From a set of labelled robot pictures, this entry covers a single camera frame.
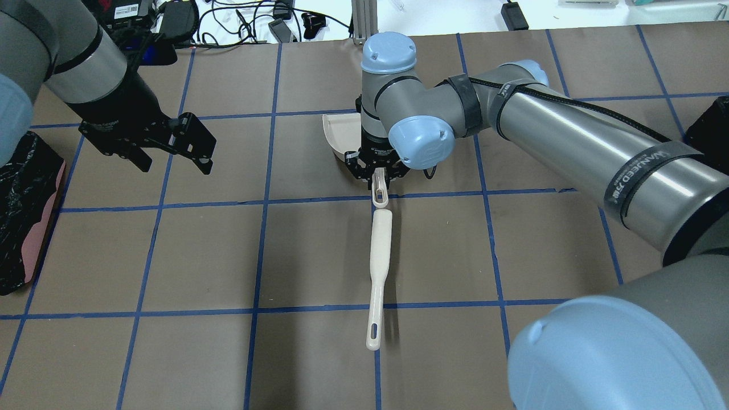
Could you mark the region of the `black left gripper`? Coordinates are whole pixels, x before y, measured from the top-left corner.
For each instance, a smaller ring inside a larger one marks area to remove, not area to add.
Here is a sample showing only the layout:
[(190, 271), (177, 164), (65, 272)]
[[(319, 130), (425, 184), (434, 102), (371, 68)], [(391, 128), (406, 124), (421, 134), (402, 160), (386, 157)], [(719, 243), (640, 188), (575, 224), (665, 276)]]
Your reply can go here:
[(119, 87), (96, 101), (79, 105), (79, 130), (99, 153), (117, 155), (148, 172), (153, 159), (146, 148), (183, 156), (205, 175), (211, 173), (216, 138), (191, 112), (164, 114), (140, 75), (125, 76)]

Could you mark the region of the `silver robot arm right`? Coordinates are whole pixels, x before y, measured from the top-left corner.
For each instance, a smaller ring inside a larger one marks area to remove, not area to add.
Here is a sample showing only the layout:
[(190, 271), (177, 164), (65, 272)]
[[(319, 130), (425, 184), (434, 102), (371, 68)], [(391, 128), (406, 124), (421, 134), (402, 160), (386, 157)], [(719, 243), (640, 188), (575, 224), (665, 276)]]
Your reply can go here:
[(590, 198), (661, 257), (656, 272), (563, 302), (524, 327), (507, 359), (517, 409), (727, 408), (727, 171), (721, 149), (664, 137), (629, 117), (552, 90), (533, 60), (434, 87), (398, 32), (363, 42), (361, 143), (343, 160), (375, 211), (368, 347), (380, 346), (392, 216), (386, 189), (432, 176), (459, 138), (488, 132)]

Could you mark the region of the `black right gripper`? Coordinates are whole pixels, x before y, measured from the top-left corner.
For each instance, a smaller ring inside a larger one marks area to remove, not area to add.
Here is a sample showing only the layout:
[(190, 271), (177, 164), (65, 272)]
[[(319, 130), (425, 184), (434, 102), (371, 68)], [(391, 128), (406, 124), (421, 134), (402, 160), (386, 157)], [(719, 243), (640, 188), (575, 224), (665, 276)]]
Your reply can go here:
[(355, 179), (372, 185), (375, 169), (384, 168), (386, 185), (395, 178), (403, 178), (411, 170), (404, 165), (386, 137), (376, 137), (361, 129), (361, 146), (357, 151), (345, 153), (345, 166)]

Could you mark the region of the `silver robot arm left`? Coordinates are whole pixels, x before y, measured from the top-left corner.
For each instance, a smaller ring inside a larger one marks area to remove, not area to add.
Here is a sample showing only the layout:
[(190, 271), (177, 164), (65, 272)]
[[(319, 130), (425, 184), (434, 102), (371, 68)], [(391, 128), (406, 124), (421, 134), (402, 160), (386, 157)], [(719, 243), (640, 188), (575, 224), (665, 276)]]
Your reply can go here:
[(190, 112), (164, 114), (138, 73), (153, 39), (126, 55), (81, 1), (3, 1), (2, 165), (29, 131), (45, 85), (80, 117), (80, 133), (99, 153), (147, 172), (148, 149), (157, 149), (210, 174), (216, 138)]

